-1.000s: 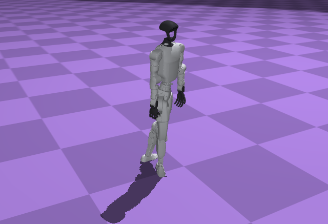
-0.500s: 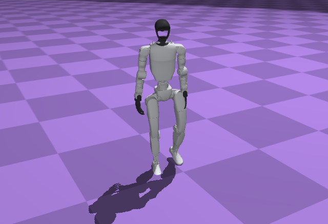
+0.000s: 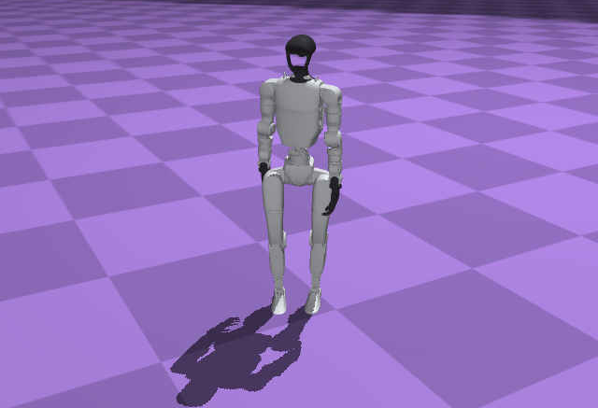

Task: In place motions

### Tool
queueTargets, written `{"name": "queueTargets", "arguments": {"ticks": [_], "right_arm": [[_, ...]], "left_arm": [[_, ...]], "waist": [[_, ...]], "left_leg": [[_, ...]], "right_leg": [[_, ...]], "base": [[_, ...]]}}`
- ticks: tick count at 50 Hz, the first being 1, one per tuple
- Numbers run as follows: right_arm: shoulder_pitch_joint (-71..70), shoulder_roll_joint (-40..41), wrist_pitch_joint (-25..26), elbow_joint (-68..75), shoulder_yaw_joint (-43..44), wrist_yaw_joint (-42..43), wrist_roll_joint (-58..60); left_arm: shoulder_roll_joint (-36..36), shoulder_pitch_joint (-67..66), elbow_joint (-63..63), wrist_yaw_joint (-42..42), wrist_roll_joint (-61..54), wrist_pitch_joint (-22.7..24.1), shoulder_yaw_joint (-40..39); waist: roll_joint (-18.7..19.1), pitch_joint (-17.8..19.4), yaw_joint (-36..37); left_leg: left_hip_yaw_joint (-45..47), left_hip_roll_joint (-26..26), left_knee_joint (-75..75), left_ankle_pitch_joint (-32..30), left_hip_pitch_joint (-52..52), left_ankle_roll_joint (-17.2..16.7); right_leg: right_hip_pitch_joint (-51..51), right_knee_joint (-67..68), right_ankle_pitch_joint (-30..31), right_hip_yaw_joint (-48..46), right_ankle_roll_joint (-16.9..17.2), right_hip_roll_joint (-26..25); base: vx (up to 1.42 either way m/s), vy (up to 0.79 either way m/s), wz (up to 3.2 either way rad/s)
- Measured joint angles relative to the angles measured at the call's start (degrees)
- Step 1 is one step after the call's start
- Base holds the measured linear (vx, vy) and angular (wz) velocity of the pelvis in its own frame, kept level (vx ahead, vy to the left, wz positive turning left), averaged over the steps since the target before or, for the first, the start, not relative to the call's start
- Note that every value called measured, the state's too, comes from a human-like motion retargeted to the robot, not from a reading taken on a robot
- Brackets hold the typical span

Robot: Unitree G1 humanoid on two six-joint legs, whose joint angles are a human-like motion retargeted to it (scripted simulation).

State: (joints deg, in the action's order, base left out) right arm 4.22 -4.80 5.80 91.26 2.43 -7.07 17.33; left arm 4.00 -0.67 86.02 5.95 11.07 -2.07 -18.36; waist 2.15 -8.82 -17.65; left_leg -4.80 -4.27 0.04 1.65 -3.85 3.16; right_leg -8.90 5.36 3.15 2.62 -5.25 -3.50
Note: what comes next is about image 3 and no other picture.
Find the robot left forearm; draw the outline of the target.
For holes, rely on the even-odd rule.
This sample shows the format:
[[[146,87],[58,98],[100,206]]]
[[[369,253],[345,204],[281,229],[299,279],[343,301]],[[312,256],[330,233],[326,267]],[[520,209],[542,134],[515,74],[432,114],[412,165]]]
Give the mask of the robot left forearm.
[[[339,147],[327,148],[328,154],[328,171],[329,171],[329,183],[331,178],[336,176],[338,178],[338,185],[340,185],[342,177],[342,134],[339,132]]]

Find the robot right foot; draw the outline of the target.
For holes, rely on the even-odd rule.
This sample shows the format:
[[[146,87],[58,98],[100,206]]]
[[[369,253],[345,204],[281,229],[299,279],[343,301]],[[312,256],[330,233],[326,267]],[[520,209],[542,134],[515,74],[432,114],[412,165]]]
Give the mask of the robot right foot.
[[[285,313],[287,309],[286,303],[286,291],[283,287],[283,296],[281,295],[281,290],[278,290],[278,295],[276,296],[276,289],[274,290],[274,299],[272,301],[272,313],[275,315],[281,315]]]

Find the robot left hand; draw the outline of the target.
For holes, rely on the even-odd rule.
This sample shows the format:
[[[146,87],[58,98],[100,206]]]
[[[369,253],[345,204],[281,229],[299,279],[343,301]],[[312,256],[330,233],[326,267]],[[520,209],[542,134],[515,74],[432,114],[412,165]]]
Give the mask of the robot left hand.
[[[323,216],[328,216],[330,214],[333,213],[333,211],[335,210],[335,206],[336,203],[338,201],[339,198],[339,189],[342,188],[342,185],[338,185],[338,178],[336,176],[333,176],[331,178],[331,182],[330,182],[330,189],[332,189],[332,194],[331,194],[331,202],[329,203],[329,205],[325,208],[325,211],[328,211],[326,213],[323,213]]]

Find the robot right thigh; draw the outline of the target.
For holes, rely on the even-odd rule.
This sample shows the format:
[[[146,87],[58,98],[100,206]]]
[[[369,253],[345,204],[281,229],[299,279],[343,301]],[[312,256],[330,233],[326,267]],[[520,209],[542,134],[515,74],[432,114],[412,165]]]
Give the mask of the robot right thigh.
[[[285,249],[287,238],[286,232],[283,231],[284,166],[265,173],[262,189],[269,245],[279,244],[280,249]]]

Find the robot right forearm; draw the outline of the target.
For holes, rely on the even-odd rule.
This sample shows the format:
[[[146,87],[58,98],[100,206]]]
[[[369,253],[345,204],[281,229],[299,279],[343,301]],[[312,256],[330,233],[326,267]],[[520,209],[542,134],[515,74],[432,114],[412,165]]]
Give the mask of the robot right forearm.
[[[258,123],[259,124],[259,123]],[[257,125],[258,128],[258,125]],[[258,132],[257,132],[258,134]],[[266,136],[262,134],[258,134],[258,167],[260,168],[260,163],[265,162],[267,164],[267,168],[269,169],[271,164],[271,152],[272,152],[272,142],[273,136]]]

